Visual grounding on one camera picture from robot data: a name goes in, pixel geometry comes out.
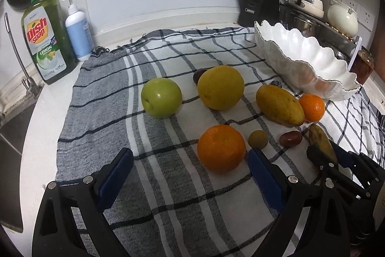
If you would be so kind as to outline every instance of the metal faucet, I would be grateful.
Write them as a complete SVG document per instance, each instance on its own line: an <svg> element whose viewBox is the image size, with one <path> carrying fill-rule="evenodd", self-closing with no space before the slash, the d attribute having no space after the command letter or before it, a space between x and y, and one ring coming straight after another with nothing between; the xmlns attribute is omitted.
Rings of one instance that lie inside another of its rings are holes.
<svg viewBox="0 0 385 257"><path fill-rule="evenodd" d="M34 98L37 98L40 94L41 88L36 84L35 80L28 74L26 71L26 67L24 67L23 62L20 58L19 52L17 51L15 41L13 40L11 28L9 26L9 21L8 21L8 14L4 14L4 21L5 21L5 28L6 31L8 32L9 39L11 41L13 51L15 52L17 61L20 63L20 67L22 67L24 75L26 76L25 78L22 78L22 83L24 87L26 88L26 95L28 97L33 96Z"/></svg>

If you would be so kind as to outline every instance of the knife block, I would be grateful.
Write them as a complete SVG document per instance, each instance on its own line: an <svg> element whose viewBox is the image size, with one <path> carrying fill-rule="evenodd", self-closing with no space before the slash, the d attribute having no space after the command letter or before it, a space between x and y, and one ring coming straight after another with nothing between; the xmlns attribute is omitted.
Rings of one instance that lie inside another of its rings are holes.
<svg viewBox="0 0 385 257"><path fill-rule="evenodd" d="M271 25L280 21L279 0L239 0L241 12L238 23L244 27L254 27L254 22L259 24L267 20Z"/></svg>

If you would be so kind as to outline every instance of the checkered cloth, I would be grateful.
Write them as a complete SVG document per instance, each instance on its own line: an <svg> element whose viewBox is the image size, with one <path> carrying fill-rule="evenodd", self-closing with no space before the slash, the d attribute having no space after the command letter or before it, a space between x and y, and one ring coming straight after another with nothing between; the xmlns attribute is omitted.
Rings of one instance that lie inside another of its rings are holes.
<svg viewBox="0 0 385 257"><path fill-rule="evenodd" d="M302 182L318 180L306 157L309 124L278 125L255 102L257 89L272 80L301 95L261 55L254 29L225 28L158 30L112 53L91 56L74 85L58 140L57 181L91 174L129 147L134 168L104 214L131 256L251 256L277 212L266 204L245 161L225 175L207 172L196 156L202 133L228 124L246 140L254 130L265 130L269 144L263 152L272 163ZM217 65L234 67L245 81L242 99L224 112L205 107L193 82L196 69ZM140 101L143 85L155 77L172 79L183 95L181 110L163 120L145 113ZM318 124L345 150L363 152L384 166L385 119L363 89L349 100L328 101ZM295 129L305 136L301 144L282 148L280 135ZM87 250L96 255L79 212L75 216ZM286 254L294 251L302 227Z"/></svg>

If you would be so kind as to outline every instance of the stainless steel sink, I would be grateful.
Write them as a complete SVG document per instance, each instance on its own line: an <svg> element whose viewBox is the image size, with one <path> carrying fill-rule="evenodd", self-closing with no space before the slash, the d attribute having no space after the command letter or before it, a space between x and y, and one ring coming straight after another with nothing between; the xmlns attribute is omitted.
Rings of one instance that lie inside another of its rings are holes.
<svg viewBox="0 0 385 257"><path fill-rule="evenodd" d="M20 212L20 163L24 140L37 98L13 109L0 127L0 223L16 232L23 231Z"/></svg>

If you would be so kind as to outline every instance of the large orange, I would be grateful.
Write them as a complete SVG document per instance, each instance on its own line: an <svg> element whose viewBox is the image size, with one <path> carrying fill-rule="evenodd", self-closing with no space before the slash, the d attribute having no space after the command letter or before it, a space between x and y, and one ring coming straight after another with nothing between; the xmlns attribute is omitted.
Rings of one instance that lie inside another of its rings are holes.
<svg viewBox="0 0 385 257"><path fill-rule="evenodd" d="M325 113L325 103L321 97L313 94L303 94L299 101L307 121L317 122L321 120Z"/></svg>
<svg viewBox="0 0 385 257"><path fill-rule="evenodd" d="M246 145L237 130L229 125L216 125L203 133L197 151L208 170L224 173L238 167L246 154Z"/></svg>

